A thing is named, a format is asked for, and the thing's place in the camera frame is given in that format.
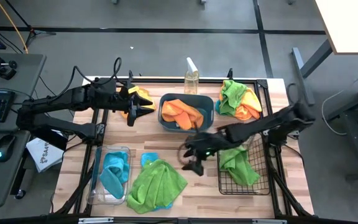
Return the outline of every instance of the orange cable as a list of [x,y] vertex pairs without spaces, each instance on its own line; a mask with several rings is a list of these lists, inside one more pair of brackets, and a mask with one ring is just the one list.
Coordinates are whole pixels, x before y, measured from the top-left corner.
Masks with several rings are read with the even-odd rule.
[[0,8],[1,8],[1,9],[2,9],[2,11],[5,13],[5,16],[9,19],[9,21],[10,21],[10,22],[11,22],[11,24],[12,24],[12,26],[15,28],[15,30],[16,30],[16,32],[17,32],[17,34],[18,34],[18,35],[19,35],[19,37],[20,37],[20,40],[21,40],[21,41],[22,41],[22,43],[23,43],[25,53],[26,53],[26,54],[28,54],[28,53],[29,53],[29,50],[27,49],[27,46],[25,45],[25,42],[24,42],[24,40],[23,40],[22,35],[20,34],[20,32],[19,32],[19,30],[17,29],[17,27],[16,27],[15,23],[13,23],[13,21],[12,21],[11,17],[10,17],[10,16],[8,15],[8,13],[5,11],[5,9],[4,9],[4,7],[1,5],[1,3],[0,3]]

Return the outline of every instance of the green towel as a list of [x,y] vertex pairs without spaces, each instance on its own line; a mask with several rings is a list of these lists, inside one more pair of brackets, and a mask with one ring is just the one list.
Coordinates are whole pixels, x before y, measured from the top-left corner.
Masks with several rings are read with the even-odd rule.
[[259,179],[259,174],[248,162],[248,152],[242,146],[221,151],[219,167],[226,169],[235,183],[239,185],[250,186]]
[[219,113],[234,116],[246,90],[247,87],[244,84],[236,83],[233,80],[224,80],[221,91],[223,100],[219,105]]
[[139,214],[166,207],[186,185],[187,181],[167,162],[147,161],[132,186],[127,205]]

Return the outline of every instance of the gray bowl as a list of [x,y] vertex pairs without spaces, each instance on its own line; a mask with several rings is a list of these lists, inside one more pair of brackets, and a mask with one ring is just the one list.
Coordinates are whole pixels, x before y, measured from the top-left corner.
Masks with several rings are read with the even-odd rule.
[[179,94],[179,93],[167,93],[161,97],[160,105],[158,107],[158,121],[167,131],[179,132],[179,133],[195,133],[196,130],[191,128],[190,130],[183,130],[180,127],[177,127],[176,122],[166,122],[162,119],[162,105],[165,101],[170,100],[182,100],[189,106],[196,108],[203,116],[204,121],[203,125],[200,127],[200,131],[207,130],[212,126],[214,122],[214,101],[203,95],[189,95],[189,94]]

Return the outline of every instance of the yellow towel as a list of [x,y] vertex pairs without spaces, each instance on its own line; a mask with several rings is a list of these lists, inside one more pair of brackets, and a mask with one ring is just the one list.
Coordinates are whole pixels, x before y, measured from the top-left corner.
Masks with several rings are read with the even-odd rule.
[[188,106],[181,100],[165,101],[162,105],[162,119],[166,122],[176,122],[180,128],[189,130],[203,125],[204,116],[197,109]]
[[262,112],[259,100],[254,91],[248,88],[244,96],[242,96],[241,104],[236,108],[234,116],[242,121],[246,121],[251,117],[259,119],[259,112]]

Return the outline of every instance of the plastic container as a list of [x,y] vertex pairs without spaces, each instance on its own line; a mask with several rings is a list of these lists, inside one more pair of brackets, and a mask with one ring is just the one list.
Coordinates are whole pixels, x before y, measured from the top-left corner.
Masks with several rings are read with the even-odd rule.
[[[129,164],[129,177],[128,181],[125,182],[122,186],[124,187],[124,196],[120,199],[112,196],[104,187],[100,181],[100,174],[103,170],[104,157],[109,152],[123,151],[128,154],[128,164]],[[127,194],[129,192],[129,186],[131,184],[131,152],[127,147],[117,147],[117,146],[103,146],[98,147],[95,152],[95,163],[94,169],[91,178],[91,187],[89,188],[89,193],[86,198],[87,202],[91,205],[120,205],[125,202]]]
[[182,100],[189,106],[196,108],[203,116],[204,121],[203,125],[200,127],[200,131],[207,130],[212,126],[214,122],[214,101],[203,95],[188,95],[188,94],[179,94],[179,93],[167,93],[161,97],[160,105],[158,108],[158,121],[167,131],[179,132],[179,133],[195,133],[196,130],[191,128],[190,130],[183,130],[177,126],[176,122],[166,122],[162,119],[162,105],[165,101],[170,100]]
[[191,58],[186,58],[186,61],[187,71],[185,73],[185,94],[197,94],[200,75]]

